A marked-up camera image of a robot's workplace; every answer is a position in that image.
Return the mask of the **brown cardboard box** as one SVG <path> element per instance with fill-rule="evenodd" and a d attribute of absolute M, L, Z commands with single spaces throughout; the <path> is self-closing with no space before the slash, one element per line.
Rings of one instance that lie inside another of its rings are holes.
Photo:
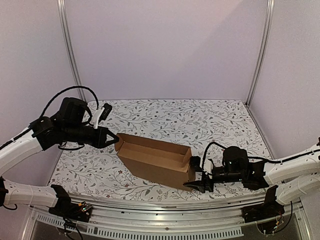
<path fill-rule="evenodd" d="M 114 149 L 133 176 L 178 190 L 192 190 L 184 186 L 196 179 L 189 146 L 125 133 L 117 136 L 119 142 Z"/>

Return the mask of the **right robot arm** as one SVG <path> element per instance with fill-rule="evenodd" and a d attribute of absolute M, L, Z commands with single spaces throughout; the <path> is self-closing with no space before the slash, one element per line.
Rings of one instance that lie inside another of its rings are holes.
<path fill-rule="evenodd" d="M 216 167 L 212 160 L 191 157 L 189 164 L 198 173 L 199 180 L 183 185 L 201 193 L 213 192 L 216 184 L 236 183 L 249 190 L 267 189 L 272 197 L 259 206 L 262 218 L 269 218 L 279 205 L 307 195 L 320 187 L 320 145 L 291 156 L 275 160 L 260 156 L 249 156 L 238 146 L 222 147 L 222 165 Z"/>

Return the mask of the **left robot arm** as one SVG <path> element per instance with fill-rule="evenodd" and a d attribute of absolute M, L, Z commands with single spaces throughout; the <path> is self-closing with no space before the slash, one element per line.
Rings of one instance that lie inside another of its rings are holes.
<path fill-rule="evenodd" d="M 107 127 L 86 123 L 59 123 L 49 117 L 32 122 L 20 134 L 0 148 L 0 173 L 3 175 L 24 160 L 65 142 L 104 149 L 119 141 Z M 66 190 L 53 184 L 35 186 L 0 179 L 0 205 L 31 205 L 55 208 L 63 217 L 74 213 L 74 205 Z"/>

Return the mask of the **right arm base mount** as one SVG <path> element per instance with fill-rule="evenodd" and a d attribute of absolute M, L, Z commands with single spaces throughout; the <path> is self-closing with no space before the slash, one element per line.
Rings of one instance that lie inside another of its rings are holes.
<path fill-rule="evenodd" d="M 276 202 L 277 188 L 275 185 L 267 190 L 263 203 L 241 208 L 241 216 L 245 223 L 273 218 L 270 222 L 257 224 L 257 229 L 264 235 L 274 234 L 278 230 L 285 213 L 284 206 Z"/>

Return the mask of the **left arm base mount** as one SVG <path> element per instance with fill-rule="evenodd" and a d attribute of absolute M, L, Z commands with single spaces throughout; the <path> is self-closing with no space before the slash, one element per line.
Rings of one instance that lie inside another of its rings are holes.
<path fill-rule="evenodd" d="M 50 214 L 84 223 L 90 221 L 93 211 L 93 206 L 90 203 L 85 201 L 73 203 L 62 186 L 52 184 L 50 187 L 53 188 L 57 197 L 55 206 L 48 209 Z"/>

